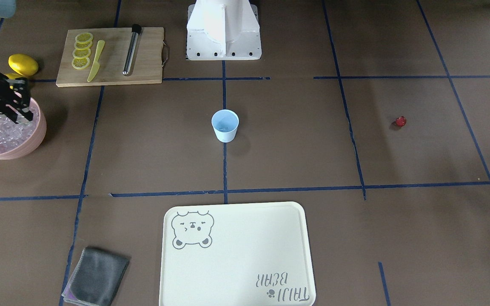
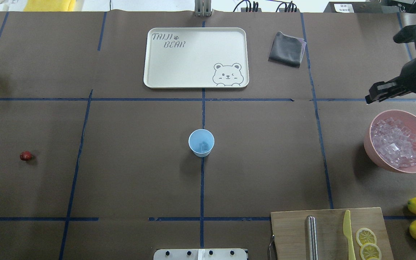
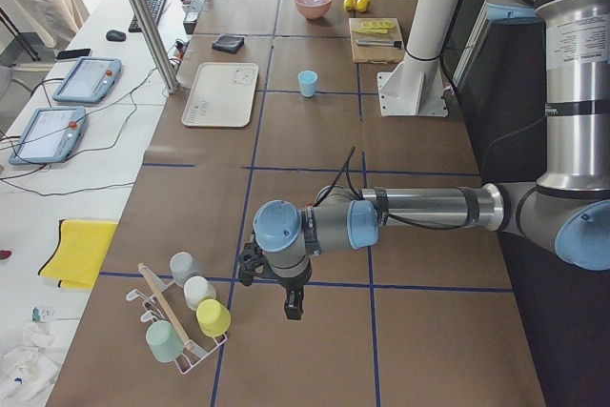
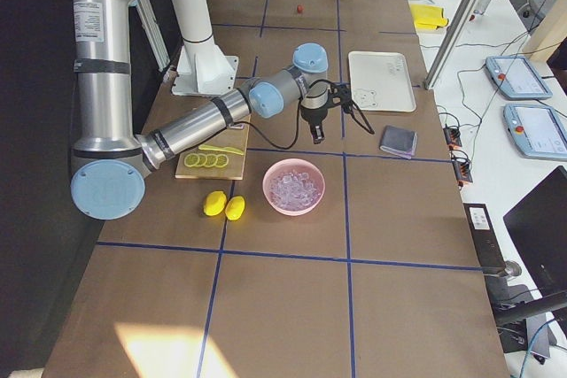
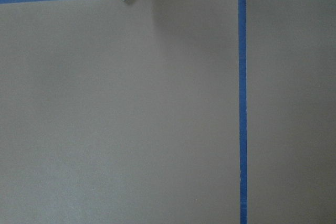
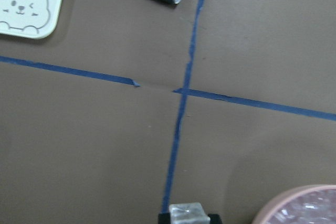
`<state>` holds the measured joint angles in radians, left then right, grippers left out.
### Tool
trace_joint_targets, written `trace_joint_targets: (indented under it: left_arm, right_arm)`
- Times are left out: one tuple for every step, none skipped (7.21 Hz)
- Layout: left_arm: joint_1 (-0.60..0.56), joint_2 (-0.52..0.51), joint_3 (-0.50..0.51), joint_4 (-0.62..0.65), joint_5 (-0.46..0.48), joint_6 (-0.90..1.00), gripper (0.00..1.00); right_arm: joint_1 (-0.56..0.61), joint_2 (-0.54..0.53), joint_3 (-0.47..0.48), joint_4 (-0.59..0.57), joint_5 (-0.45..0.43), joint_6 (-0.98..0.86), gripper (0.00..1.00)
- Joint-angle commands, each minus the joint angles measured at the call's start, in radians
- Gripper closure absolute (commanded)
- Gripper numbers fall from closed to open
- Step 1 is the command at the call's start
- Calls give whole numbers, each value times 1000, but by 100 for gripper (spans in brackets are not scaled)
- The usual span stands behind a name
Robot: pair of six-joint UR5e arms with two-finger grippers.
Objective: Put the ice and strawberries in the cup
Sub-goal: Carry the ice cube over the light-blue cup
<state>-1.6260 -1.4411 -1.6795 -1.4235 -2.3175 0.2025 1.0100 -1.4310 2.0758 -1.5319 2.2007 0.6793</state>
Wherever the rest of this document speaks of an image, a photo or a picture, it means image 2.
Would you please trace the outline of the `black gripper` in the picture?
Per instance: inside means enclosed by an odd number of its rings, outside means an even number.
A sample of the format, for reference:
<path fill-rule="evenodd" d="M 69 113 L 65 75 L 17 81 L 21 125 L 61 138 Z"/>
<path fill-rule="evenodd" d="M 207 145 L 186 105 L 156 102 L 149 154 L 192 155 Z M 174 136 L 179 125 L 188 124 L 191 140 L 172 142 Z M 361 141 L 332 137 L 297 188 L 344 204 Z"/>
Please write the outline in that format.
<path fill-rule="evenodd" d="M 369 105 L 409 93 L 416 94 L 416 58 L 402 67 L 399 79 L 396 77 L 390 81 L 379 81 L 373 84 L 369 89 L 369 94 L 365 96 L 365 102 Z"/>

